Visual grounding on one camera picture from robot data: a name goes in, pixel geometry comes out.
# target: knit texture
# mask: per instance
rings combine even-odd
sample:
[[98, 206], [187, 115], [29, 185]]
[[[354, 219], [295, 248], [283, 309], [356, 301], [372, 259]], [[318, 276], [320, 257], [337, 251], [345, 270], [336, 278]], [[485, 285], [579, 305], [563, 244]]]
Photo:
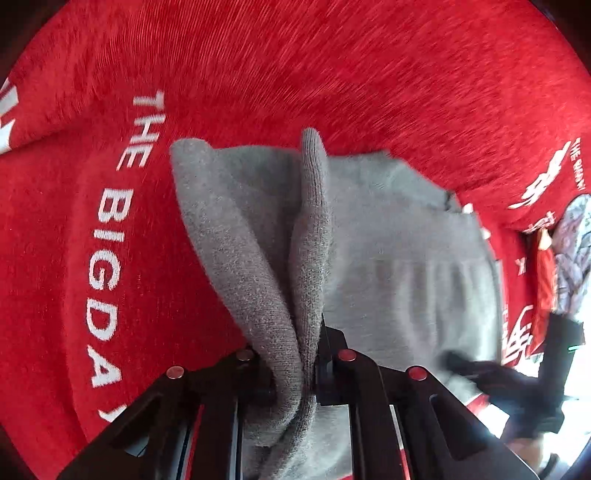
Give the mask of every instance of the knit texture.
[[323, 313], [353, 348], [424, 365], [463, 401], [475, 392], [439, 353], [500, 359], [498, 276], [478, 221], [404, 162], [327, 157], [313, 129], [301, 154], [200, 140], [171, 153], [193, 246], [275, 378], [276, 405], [247, 418], [247, 478], [350, 473], [347, 411], [313, 397]]

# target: gray cloth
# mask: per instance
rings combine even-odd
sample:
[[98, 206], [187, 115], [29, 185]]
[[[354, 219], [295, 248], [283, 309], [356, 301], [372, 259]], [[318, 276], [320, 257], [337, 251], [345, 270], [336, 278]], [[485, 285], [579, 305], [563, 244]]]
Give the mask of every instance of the gray cloth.
[[315, 130], [301, 154], [267, 147], [172, 149], [189, 237], [278, 401], [246, 425], [246, 477], [350, 474], [348, 413], [317, 407], [311, 383], [322, 313], [379, 364], [439, 367], [445, 349], [500, 359], [499, 279], [478, 220], [385, 153], [328, 157]]
[[577, 319], [591, 278], [591, 195], [576, 197], [552, 236], [556, 255], [556, 313]]

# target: red fabric with white text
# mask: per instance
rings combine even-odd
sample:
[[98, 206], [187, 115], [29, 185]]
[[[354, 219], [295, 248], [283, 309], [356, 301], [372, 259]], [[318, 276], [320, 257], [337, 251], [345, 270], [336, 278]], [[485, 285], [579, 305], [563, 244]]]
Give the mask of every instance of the red fabric with white text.
[[[517, 319], [530, 286], [504, 229], [579, 193], [591, 82], [525, 0], [71, 0], [0, 92], [0, 423], [40, 480], [168, 366], [243, 345], [186, 236], [170, 144], [296, 147], [307, 126], [486, 212]], [[567, 142], [539, 199], [508, 209]]]

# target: fabric fold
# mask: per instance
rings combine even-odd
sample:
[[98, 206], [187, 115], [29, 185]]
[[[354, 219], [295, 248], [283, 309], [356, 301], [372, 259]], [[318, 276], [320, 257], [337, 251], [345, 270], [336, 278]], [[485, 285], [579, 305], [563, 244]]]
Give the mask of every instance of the fabric fold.
[[247, 418], [245, 478], [351, 473], [348, 410], [313, 395], [323, 315], [352, 348], [424, 365], [463, 401], [473, 387], [439, 355], [500, 360], [500, 283], [478, 219], [405, 162], [329, 157], [313, 129], [300, 153], [181, 140], [171, 159], [195, 251], [275, 379], [277, 404]]

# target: red towel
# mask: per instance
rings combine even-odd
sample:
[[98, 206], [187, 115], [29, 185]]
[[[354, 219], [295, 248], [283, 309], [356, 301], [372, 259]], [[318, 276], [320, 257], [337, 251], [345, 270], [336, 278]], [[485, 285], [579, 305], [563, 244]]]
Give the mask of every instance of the red towel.
[[242, 344], [180, 219], [177, 138], [314, 126], [522, 229], [578, 192], [590, 120], [588, 73], [526, 0], [71, 0], [0, 93], [0, 423], [53, 479], [167, 367]]

